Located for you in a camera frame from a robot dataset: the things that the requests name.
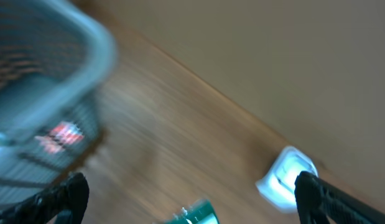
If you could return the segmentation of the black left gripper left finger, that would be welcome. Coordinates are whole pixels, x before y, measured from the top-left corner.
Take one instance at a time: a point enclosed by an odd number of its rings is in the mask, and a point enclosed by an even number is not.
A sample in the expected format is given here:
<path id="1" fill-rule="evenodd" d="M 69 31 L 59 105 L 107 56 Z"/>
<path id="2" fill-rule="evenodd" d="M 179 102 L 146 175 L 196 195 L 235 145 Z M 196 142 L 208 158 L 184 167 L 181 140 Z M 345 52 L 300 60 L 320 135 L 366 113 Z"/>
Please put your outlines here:
<path id="1" fill-rule="evenodd" d="M 0 212 L 0 224 L 81 224 L 89 200 L 86 177 L 75 172 L 49 187 Z"/>

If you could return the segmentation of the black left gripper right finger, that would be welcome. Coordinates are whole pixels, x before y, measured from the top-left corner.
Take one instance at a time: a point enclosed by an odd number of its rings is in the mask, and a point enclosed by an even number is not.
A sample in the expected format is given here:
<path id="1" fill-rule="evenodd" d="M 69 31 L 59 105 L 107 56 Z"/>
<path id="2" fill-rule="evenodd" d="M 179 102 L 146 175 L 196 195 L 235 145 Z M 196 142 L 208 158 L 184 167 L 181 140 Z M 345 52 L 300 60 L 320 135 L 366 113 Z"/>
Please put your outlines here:
<path id="1" fill-rule="evenodd" d="M 317 176 L 302 171 L 295 180 L 301 224 L 385 224 L 385 214 Z"/>

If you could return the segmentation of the red tissue pack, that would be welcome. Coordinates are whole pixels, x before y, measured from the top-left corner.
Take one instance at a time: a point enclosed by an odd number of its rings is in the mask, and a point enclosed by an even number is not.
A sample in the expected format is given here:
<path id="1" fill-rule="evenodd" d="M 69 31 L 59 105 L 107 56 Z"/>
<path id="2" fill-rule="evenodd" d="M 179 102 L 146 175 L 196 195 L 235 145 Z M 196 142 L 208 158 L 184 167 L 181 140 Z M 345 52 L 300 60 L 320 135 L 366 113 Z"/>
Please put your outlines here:
<path id="1" fill-rule="evenodd" d="M 43 149 L 51 154 L 66 150 L 67 146 L 79 143 L 84 139 L 81 129 L 74 123 L 62 121 L 46 135 L 36 136 L 35 140 Z"/>

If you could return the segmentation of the large green 3M package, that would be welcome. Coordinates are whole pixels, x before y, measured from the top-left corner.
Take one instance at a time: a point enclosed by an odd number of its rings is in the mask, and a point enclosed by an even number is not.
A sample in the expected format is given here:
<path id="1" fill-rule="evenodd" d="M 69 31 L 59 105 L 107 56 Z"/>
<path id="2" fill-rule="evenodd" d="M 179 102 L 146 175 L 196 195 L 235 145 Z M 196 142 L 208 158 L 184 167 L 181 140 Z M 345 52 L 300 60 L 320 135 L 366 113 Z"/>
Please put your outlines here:
<path id="1" fill-rule="evenodd" d="M 163 224 L 220 224 L 216 212 L 209 200 L 199 200 L 194 204 L 182 207 Z"/>

